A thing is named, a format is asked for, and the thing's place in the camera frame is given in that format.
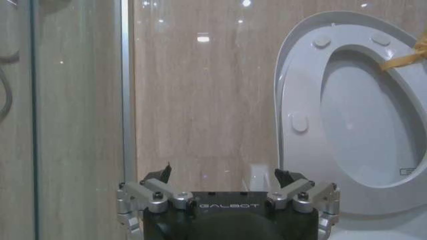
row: toilet label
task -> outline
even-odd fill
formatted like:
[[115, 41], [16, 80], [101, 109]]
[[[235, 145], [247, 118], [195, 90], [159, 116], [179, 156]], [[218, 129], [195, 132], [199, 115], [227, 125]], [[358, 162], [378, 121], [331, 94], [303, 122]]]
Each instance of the toilet label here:
[[400, 168], [400, 176], [411, 175], [414, 170], [415, 170], [415, 167], [412, 167], [412, 168]]

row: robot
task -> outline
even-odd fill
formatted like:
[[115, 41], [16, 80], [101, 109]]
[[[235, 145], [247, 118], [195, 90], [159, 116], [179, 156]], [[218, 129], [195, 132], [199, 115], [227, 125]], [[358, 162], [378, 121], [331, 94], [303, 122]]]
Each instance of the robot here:
[[275, 170], [280, 190], [180, 191], [172, 168], [116, 191], [117, 220], [129, 240], [327, 240], [339, 221], [340, 189]]

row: toilet seat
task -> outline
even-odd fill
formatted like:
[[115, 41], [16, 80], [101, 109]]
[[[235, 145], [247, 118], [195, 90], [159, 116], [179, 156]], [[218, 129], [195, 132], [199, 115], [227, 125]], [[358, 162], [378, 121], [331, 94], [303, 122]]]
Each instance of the toilet seat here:
[[[340, 11], [306, 19], [282, 46], [275, 74], [279, 165], [315, 181], [336, 182], [346, 213], [383, 215], [426, 204], [427, 157], [424, 153], [408, 177], [390, 184], [367, 184], [344, 171], [322, 117], [328, 61], [339, 51], [354, 51], [382, 63], [394, 56], [411, 54], [414, 43], [415, 39], [379, 19]], [[388, 74], [412, 102], [426, 131], [426, 63], [394, 68]]]

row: screw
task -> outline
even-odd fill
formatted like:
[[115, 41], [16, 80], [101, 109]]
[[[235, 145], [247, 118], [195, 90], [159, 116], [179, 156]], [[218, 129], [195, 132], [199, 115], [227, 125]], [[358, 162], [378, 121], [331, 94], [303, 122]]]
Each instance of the screw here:
[[298, 194], [298, 199], [299, 200], [308, 200], [308, 193], [302, 191], [299, 194]]
[[161, 200], [161, 199], [163, 199], [163, 192], [156, 191], [156, 192], [152, 194], [152, 199], [153, 199], [153, 200]]

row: yellow strap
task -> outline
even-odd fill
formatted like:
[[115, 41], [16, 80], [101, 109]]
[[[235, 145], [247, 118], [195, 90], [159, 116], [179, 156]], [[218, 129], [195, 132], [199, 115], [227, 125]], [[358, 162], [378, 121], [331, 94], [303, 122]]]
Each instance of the yellow strap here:
[[383, 64], [379, 65], [380, 70], [386, 71], [390, 68], [402, 67], [406, 65], [412, 64], [422, 58], [427, 58], [427, 30], [422, 34], [419, 40], [415, 43], [414, 46], [415, 53], [407, 56], [396, 57], [388, 61], [386, 61]]

